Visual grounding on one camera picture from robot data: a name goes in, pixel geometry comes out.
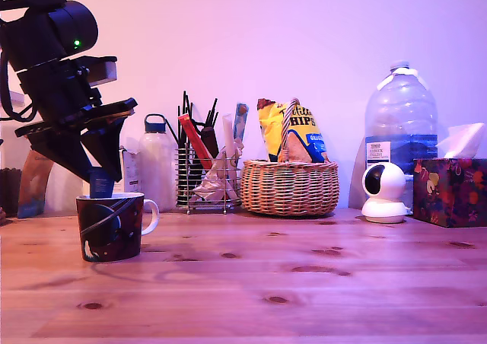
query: yellow chip bag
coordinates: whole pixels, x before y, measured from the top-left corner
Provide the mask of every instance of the yellow chip bag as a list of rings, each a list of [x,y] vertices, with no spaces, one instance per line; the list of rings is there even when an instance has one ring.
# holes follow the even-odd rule
[[[287,104],[273,100],[259,99],[260,130],[266,143],[270,161],[281,160],[282,119]],[[310,110],[297,105],[292,112],[288,131],[288,150],[290,162],[323,163],[328,160],[325,142]]]

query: colorful tissue box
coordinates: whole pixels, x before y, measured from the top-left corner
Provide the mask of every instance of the colorful tissue box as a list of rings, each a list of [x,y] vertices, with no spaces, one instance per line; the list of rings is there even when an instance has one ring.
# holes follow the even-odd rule
[[[487,226],[487,159],[418,159],[414,218],[446,228]]]

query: water bottle cap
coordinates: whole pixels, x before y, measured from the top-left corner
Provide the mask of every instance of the water bottle cap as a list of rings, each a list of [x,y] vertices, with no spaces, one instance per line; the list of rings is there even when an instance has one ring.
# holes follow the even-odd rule
[[[409,68],[409,61],[399,60],[399,61],[393,62],[392,65],[390,66],[390,72],[393,72],[394,70],[396,70],[398,68]]]
[[[147,122],[147,118],[150,116],[162,117],[164,122],[162,122],[162,123]],[[146,133],[166,133],[166,119],[164,118],[164,116],[162,114],[158,114],[158,113],[148,114],[147,116],[145,116],[144,124],[145,124],[145,132]]]

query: cardboard box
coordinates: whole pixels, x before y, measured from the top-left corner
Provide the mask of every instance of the cardboard box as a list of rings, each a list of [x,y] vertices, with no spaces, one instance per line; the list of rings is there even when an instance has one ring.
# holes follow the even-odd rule
[[[418,159],[414,218],[446,228],[487,226],[487,159]]]
[[[120,163],[122,166],[122,179],[115,182],[114,193],[140,192],[140,179],[138,176],[137,154],[125,149],[120,150]],[[83,194],[90,194],[90,184],[83,181]]]

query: white water bottle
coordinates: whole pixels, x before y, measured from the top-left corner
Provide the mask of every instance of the white water bottle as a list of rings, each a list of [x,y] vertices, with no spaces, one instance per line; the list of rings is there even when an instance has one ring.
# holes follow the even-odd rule
[[[390,66],[365,111],[367,167],[391,162],[406,176],[401,202],[412,210],[414,159],[436,158],[438,114],[433,95],[406,61]]]
[[[163,122],[150,123],[150,116],[158,116]],[[142,192],[146,199],[156,202],[159,211],[169,211],[176,206],[176,142],[166,133],[163,115],[148,114],[144,124],[145,133],[138,147]]]

